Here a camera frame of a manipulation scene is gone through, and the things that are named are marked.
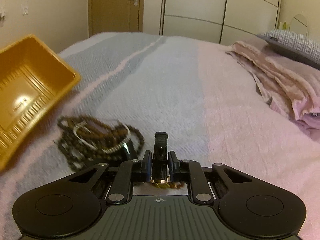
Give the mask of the striped woven bedspread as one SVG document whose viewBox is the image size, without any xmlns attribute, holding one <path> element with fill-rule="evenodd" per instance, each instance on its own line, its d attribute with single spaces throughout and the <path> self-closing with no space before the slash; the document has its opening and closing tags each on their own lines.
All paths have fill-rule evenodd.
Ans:
<svg viewBox="0 0 320 240">
<path fill-rule="evenodd" d="M 1 239 L 18 239 L 12 206 L 23 193 L 71 174 L 57 149 L 62 115 L 118 119 L 140 130 L 145 149 L 157 131 L 168 148 L 203 166 L 224 163 L 298 195 L 303 239 L 319 239 L 319 141 L 270 109 L 225 46 L 183 37 L 103 33 L 60 56 L 82 79 L 22 146 L 1 175 Z"/>
</svg>

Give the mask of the folded pink blanket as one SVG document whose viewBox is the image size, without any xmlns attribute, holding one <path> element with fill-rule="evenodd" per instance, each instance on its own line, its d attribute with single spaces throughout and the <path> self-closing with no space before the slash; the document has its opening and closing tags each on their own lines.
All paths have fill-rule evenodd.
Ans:
<svg viewBox="0 0 320 240">
<path fill-rule="evenodd" d="M 238 41 L 227 49 L 253 77 L 270 109 L 319 141 L 319 70 L 275 53 L 264 41 Z"/>
</svg>

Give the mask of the orange plastic tray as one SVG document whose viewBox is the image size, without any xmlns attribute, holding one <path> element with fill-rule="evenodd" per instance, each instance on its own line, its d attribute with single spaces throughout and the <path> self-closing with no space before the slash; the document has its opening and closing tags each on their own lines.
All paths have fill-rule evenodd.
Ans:
<svg viewBox="0 0 320 240">
<path fill-rule="evenodd" d="M 33 34 L 1 49 L 1 170 L 80 80 L 74 68 Z"/>
</svg>

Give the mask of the blue checked pillow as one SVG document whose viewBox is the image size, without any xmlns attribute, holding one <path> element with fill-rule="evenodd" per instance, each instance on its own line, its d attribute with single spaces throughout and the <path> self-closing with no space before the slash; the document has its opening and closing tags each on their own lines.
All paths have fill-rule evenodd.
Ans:
<svg viewBox="0 0 320 240">
<path fill-rule="evenodd" d="M 257 34 L 257 37 L 266 41 L 276 53 L 284 57 L 315 68 L 319 66 L 319 43 L 303 34 L 274 29 Z"/>
</svg>

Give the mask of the white wardrobe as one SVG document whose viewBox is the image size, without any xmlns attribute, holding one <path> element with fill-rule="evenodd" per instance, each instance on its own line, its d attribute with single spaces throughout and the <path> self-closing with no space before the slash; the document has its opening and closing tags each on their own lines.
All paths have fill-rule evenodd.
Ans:
<svg viewBox="0 0 320 240">
<path fill-rule="evenodd" d="M 281 0 L 163 0 L 160 33 L 230 45 L 276 28 Z"/>
</svg>

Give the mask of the brown wooden door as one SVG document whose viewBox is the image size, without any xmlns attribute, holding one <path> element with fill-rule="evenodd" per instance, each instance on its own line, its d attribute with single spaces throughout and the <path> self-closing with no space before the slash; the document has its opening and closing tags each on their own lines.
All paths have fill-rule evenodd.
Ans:
<svg viewBox="0 0 320 240">
<path fill-rule="evenodd" d="M 142 32 L 144 0 L 88 0 L 88 33 Z"/>
</svg>

